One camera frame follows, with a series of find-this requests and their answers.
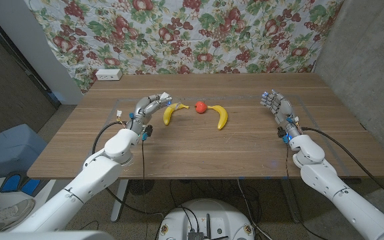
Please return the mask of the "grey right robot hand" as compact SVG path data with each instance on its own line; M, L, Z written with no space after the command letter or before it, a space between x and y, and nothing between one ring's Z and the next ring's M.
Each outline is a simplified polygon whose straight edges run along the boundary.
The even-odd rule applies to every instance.
M260 104L272 112L275 122L280 127L296 119L296 114L289 100L275 90L272 90L270 93L264 92L261 96Z

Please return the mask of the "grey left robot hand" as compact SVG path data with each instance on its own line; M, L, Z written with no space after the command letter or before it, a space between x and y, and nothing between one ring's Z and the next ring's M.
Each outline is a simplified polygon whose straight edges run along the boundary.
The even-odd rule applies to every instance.
M152 118L152 114L165 107L172 99L170 94L166 92L142 98L135 106L133 120L144 125L148 124Z

